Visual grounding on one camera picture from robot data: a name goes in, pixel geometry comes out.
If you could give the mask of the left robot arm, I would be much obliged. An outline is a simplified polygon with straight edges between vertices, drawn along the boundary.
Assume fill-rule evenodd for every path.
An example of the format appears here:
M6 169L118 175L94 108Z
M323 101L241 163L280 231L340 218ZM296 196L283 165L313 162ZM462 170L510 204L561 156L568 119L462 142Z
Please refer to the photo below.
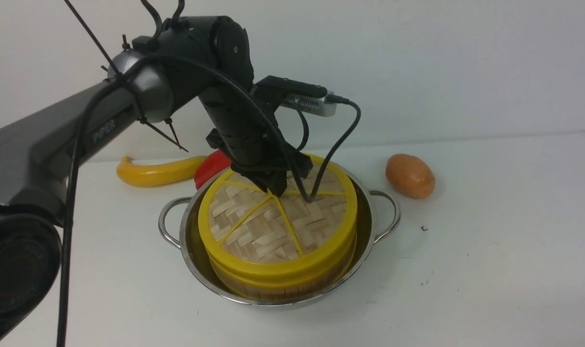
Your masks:
M156 123L200 99L207 143L262 191L281 194L311 160L288 144L253 96L248 34L229 17L157 20L110 64L110 77L0 128L0 341L34 310L61 272L67 322L69 247L78 168L134 121Z

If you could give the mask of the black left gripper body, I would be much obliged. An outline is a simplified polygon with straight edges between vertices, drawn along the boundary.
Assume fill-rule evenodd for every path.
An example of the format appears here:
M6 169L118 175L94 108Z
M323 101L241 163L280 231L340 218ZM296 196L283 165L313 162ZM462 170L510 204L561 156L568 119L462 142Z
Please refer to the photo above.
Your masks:
M290 171L284 157L284 152L288 152L301 178L306 178L314 167L308 155L287 142L280 147L264 117L233 90L208 89L200 93L199 100L214 126L206 137L207 144L224 152L233 163L262 171Z

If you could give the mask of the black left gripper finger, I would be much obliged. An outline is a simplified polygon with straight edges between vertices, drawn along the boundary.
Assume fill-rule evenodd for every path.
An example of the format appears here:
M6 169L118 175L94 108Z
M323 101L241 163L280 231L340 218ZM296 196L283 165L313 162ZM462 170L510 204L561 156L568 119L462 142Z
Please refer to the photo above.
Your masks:
M253 183L265 193L280 197L288 187L286 171L255 172Z

